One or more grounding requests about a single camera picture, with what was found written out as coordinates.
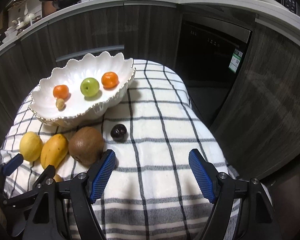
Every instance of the small round fruit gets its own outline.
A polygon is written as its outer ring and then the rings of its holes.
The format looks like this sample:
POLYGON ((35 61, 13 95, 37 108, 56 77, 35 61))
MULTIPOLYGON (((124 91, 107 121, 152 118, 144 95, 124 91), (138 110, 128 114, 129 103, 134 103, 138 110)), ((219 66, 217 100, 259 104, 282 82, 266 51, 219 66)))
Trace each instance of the small round fruit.
POLYGON ((127 133, 127 128, 123 124, 116 124, 112 128, 110 135, 115 141, 116 140, 119 141, 124 139, 126 133, 127 133))
POLYGON ((65 101, 62 98, 57 99, 56 107, 58 108, 58 110, 62 110, 63 108, 65 108, 65 101))
POLYGON ((61 182, 61 181, 63 181, 63 179, 60 177, 60 175, 58 175, 58 174, 56 174, 54 177, 54 180, 56 181, 56 182, 61 182))
POLYGON ((53 89, 53 96, 55 99, 66 99, 69 96, 69 88, 66 85, 58 85, 53 89))
POLYGON ((101 78, 101 83, 105 89, 111 89, 119 84, 118 75, 114 72, 106 72, 101 78))
POLYGON ((27 132, 21 138, 19 151, 23 159, 28 162, 34 162, 40 157, 43 142, 39 135, 34 132, 27 132))
POLYGON ((95 78, 86 78, 81 82, 80 91, 85 97, 93 97, 99 91, 99 82, 95 78))

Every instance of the energy label sticker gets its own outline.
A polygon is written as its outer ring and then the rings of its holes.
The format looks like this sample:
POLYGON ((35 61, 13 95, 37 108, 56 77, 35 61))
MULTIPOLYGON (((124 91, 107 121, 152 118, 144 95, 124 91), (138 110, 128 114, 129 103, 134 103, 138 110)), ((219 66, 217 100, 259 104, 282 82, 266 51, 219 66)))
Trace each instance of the energy label sticker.
POLYGON ((236 73, 237 69, 238 69, 238 66, 240 64, 240 61, 241 61, 241 56, 243 55, 243 53, 237 49, 234 49, 234 53, 232 55, 232 59, 230 61, 230 64, 229 64, 229 68, 234 72, 236 73))

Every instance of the scalloped bowl rim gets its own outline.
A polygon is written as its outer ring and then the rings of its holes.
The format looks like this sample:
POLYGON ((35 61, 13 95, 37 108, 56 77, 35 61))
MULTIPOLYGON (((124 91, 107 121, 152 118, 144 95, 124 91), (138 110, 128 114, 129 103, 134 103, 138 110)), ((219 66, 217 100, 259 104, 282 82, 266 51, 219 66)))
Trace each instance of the scalloped bowl rim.
MULTIPOLYGON (((104 54, 104 53, 107 53, 110 57, 115 57, 115 56, 117 56, 118 54, 122 54, 122 56, 123 56, 123 58, 124 58, 124 55, 123 55, 122 52, 119 52, 119 53, 117 53, 116 55, 111 56, 110 53, 109 53, 108 51, 103 51, 99 56, 94 56, 94 55, 91 54, 91 53, 87 53, 87 54, 85 54, 85 55, 83 56, 83 58, 80 59, 80 60, 71 58, 71 59, 68 60, 67 64, 66 64, 63 68, 55 67, 55 68, 53 68, 53 70, 51 71, 51 75, 50 75, 49 77, 40 79, 40 81, 39 81, 39 89, 36 90, 36 92, 40 91, 40 89, 41 89, 41 81, 42 81, 42 80, 48 80, 48 79, 50 79, 50 78, 52 77, 53 72, 54 72, 55 69, 64 69, 64 68, 66 68, 67 65, 68 65, 68 63, 69 63, 70 61, 80 62, 80 61, 84 60, 84 58, 85 58, 87 55, 92 55, 93 57, 100 57, 100 56, 101 56, 102 54, 104 54)), ((98 106, 98 105, 103 105, 103 104, 105 104, 105 103, 108 103, 111 99, 115 98, 115 97, 117 96, 117 94, 119 94, 119 92, 120 92, 126 85, 128 85, 129 81, 134 77, 134 75, 135 75, 135 73, 136 73, 136 68, 133 66, 133 63, 134 63, 133 58, 128 58, 128 59, 125 59, 124 61, 129 61, 129 60, 132 61, 132 64, 131 64, 131 68, 130 68, 130 69, 131 69, 131 70, 133 69, 133 72, 132 72, 132 75, 130 76, 130 78, 129 78, 129 79, 128 79, 128 80, 127 80, 127 81, 126 81, 126 82, 118 89, 118 91, 117 91, 113 96, 109 97, 109 98, 108 98, 107 100, 105 100, 105 101, 101 101, 101 102, 97 102, 97 103, 93 104, 92 106, 88 107, 88 109, 85 110, 83 113, 78 113, 77 115, 74 115, 74 116, 59 116, 59 117, 56 117, 56 118, 44 118, 44 117, 41 117, 36 111, 34 111, 34 110, 31 108, 31 105, 35 103, 35 101, 34 101, 34 99, 33 99, 33 97, 32 97, 32 93, 33 93, 34 91, 32 91, 31 94, 30 94, 32 103, 28 106, 28 108, 34 113, 34 115, 35 115, 36 118, 41 119, 41 120, 44 120, 44 121, 46 121, 46 122, 56 122, 57 120, 63 120, 63 119, 75 119, 75 118, 77 118, 77 117, 79 117, 79 116, 83 116, 83 115, 85 115, 89 110, 93 109, 94 107, 96 107, 96 106, 98 106)))

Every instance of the white tablecloth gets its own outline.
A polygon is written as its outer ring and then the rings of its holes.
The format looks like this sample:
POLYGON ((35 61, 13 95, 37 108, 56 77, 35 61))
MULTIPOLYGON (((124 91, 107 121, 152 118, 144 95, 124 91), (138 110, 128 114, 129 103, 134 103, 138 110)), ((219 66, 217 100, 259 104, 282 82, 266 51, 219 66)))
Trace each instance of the white tablecloth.
MULTIPOLYGON (((134 65, 136 77, 122 102, 90 124, 102 133, 104 150, 113 149, 118 162, 93 210, 107 239, 193 239, 204 228, 212 205, 202 197, 188 154, 197 148, 218 171, 227 172, 222 151, 191 110, 186 87, 177 74, 145 60, 135 60, 134 65), (118 123, 129 133, 124 143, 114 142, 110 136, 118 123)), ((43 125, 28 110, 30 103, 28 96, 2 144, 0 163, 19 153, 20 140, 27 131, 36 132, 46 142, 56 133, 69 140, 81 128, 43 125)), ((69 155, 57 168, 64 180, 84 171, 87 168, 69 155)), ((42 172, 40 159, 24 161, 6 180, 8 196, 31 190, 42 172)), ((231 229, 238 207, 236 203, 231 229)), ((73 238, 79 239, 70 203, 67 209, 73 238)))

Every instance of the fruit bowl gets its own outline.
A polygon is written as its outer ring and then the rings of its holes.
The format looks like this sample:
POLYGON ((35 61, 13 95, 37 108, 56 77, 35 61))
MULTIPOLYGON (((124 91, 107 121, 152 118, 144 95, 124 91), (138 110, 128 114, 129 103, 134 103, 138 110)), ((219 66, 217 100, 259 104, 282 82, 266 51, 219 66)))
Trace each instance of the fruit bowl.
POLYGON ((134 80, 136 69, 133 59, 124 59, 122 53, 111 56, 107 51, 99 56, 86 54, 81 60, 70 59, 63 68, 54 68, 51 76, 39 82, 39 89, 31 93, 29 108, 42 123, 51 126, 75 127, 85 120, 101 117, 105 111, 117 105, 134 80), (101 77, 106 72, 115 72, 119 84, 113 89, 104 89, 101 77), (80 85, 86 78, 93 77, 100 84, 99 92, 90 98, 85 97, 80 85), (56 107, 53 89, 57 85, 67 85, 69 97, 63 110, 56 107))

